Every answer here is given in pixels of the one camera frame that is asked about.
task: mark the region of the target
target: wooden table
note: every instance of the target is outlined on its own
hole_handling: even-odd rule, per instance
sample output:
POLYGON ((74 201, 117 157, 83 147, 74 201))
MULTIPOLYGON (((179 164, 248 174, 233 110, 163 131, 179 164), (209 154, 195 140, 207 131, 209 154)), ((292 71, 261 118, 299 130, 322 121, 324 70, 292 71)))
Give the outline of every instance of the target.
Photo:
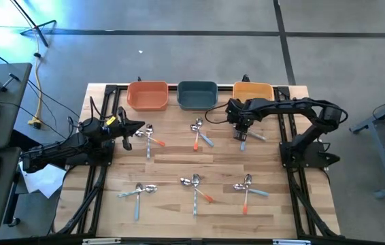
MULTIPOLYGON (((90 116, 89 97, 93 96, 101 108, 105 84, 89 84, 81 119, 90 116)), ((291 97, 307 97, 306 86, 290 86, 291 97)), ((219 93, 218 105, 226 103, 231 92, 219 93)), ((144 120, 153 124, 153 137, 166 143, 166 147, 152 144, 151 159, 146 159, 146 139, 132 137, 133 149, 122 148, 116 140, 116 150, 108 168, 98 237, 160 237, 160 238, 295 238, 295 224, 289 195, 286 171, 282 168, 278 143, 280 131, 277 116, 268 116, 255 122, 252 130, 264 135, 266 142, 253 137, 246 141, 246 150, 239 150, 240 142, 233 139, 229 123, 213 125, 204 122, 201 132, 215 147, 199 140, 198 152, 193 151, 195 133, 189 125, 203 112, 181 110, 175 91, 169 95, 164 112, 136 112, 126 101, 126 91, 120 95, 120 105, 131 120, 144 120), (198 216, 193 217, 193 188, 182 186, 179 178, 202 177, 200 190, 214 198, 208 203, 198 198, 198 216), (248 198, 248 215, 242 214, 244 192, 233 190, 233 184, 242 183, 246 174, 252 174, 252 188, 267 191, 268 197, 253 193, 248 198), (117 194, 135 190, 137 182, 157 184, 154 194, 141 194, 140 219, 134 222, 136 196, 123 199, 117 194)), ((224 108, 210 113, 212 120, 225 120, 224 108)), ((295 115, 298 132, 304 132, 310 122, 295 115)), ((64 227, 82 202, 88 167, 79 166, 66 177, 56 211, 55 227, 64 227)), ((339 233, 330 186, 323 172, 306 169, 310 199, 321 218, 339 233)), ((91 217, 90 207, 87 219, 91 217)), ((307 231, 305 212, 301 212, 303 227, 307 231)))

